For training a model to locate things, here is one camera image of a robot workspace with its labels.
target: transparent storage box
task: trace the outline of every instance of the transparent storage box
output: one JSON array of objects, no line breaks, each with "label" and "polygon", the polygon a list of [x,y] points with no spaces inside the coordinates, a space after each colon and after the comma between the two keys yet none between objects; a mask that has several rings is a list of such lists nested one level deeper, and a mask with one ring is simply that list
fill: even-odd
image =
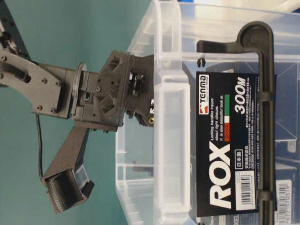
[{"label": "transparent storage box", "polygon": [[[258,57],[254,53],[197,53],[196,43],[233,42],[240,29],[252,21],[267,23],[274,33],[276,156],[293,161],[289,165],[296,171],[293,188],[300,193],[300,15],[153,0],[128,51],[136,56],[154,54],[154,128],[142,127],[126,116],[116,135],[116,190],[128,224],[202,222],[195,211],[195,113],[191,113],[196,110],[196,71],[257,73]],[[206,65],[198,68],[201,57]],[[294,204],[294,213],[299,214],[298,198]],[[205,224],[216,224],[212,219]],[[216,221],[226,224],[226,217]]]}]

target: screw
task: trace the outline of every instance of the screw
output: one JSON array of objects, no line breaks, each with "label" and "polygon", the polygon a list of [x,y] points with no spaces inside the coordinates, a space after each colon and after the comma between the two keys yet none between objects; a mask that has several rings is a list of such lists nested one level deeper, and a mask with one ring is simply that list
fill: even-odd
[{"label": "screw", "polygon": [[149,118],[148,122],[149,122],[150,124],[154,124],[154,118],[153,118],[153,117]]}]

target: green stripe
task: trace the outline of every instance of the green stripe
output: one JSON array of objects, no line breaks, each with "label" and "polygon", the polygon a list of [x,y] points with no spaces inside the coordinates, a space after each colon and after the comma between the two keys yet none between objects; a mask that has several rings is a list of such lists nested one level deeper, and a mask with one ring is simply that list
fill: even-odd
[{"label": "green stripe", "polygon": [[229,116],[229,97],[230,95],[225,95],[225,116]]}]

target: gray surface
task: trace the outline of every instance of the gray surface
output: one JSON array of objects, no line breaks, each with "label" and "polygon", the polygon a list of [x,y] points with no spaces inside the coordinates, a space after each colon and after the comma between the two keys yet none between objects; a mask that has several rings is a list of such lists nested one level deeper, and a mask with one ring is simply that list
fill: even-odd
[{"label": "gray surface", "polygon": [[[113,49],[126,50],[150,0],[8,0],[32,60],[97,72]],[[83,205],[55,215],[38,178],[38,138],[31,104],[0,89],[0,224],[126,224],[114,187],[114,134],[91,132],[85,166],[95,182]],[[73,125],[41,117],[44,170]]]}]

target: italian flag stripe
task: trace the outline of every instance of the italian flag stripe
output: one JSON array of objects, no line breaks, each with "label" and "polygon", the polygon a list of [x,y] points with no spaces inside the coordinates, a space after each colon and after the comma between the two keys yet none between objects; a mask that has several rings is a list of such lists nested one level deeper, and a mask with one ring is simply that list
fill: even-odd
[{"label": "italian flag stripe", "polygon": [[224,141],[230,142],[230,95],[224,98]]}]

